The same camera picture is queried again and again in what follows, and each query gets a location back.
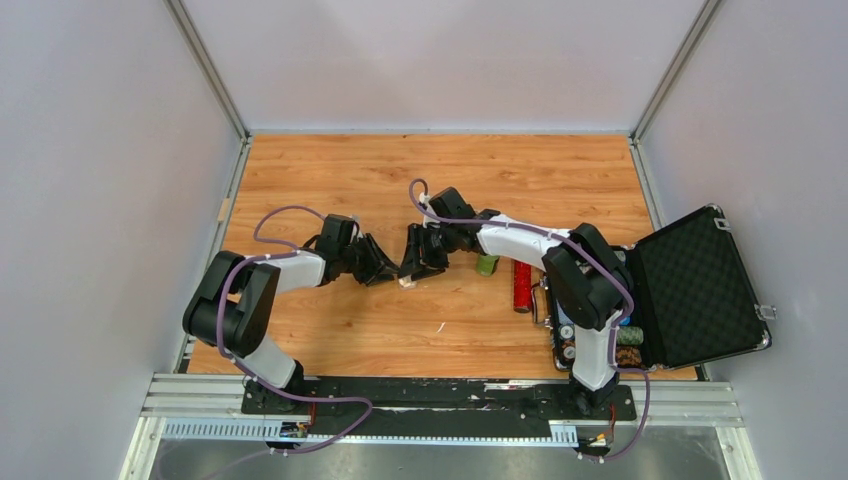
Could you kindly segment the green pill bottle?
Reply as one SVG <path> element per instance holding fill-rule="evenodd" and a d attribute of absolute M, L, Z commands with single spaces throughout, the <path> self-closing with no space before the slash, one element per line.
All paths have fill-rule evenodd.
<path fill-rule="evenodd" d="M 500 257 L 497 255 L 479 254 L 475 263 L 475 271 L 484 277 L 492 276 L 496 270 Z"/>

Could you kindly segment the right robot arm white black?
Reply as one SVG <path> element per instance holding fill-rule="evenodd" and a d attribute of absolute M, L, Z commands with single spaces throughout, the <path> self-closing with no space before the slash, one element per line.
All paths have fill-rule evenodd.
<path fill-rule="evenodd" d="M 600 232 L 587 223 L 555 229 L 497 210 L 475 211 L 453 187 L 434 196 L 411 192 L 409 197 L 423 220 L 408 227 L 400 284 L 411 286 L 443 273 L 450 254 L 458 250 L 506 257 L 541 270 L 573 324 L 572 406 L 589 418 L 607 409 L 618 383 L 614 330 L 635 302 L 632 277 Z"/>

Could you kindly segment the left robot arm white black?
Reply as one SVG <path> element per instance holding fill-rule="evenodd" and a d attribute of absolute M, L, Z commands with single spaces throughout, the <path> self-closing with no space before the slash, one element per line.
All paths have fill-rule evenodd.
<path fill-rule="evenodd" d="M 184 311 L 182 327 L 269 386 L 268 400 L 279 411 L 293 413 L 304 405 L 307 389 L 303 366 L 268 333 L 275 298 L 325 286 L 342 275 L 361 285 L 379 285 L 398 272 L 354 218 L 329 214 L 318 234 L 289 253 L 248 257 L 218 252 Z"/>

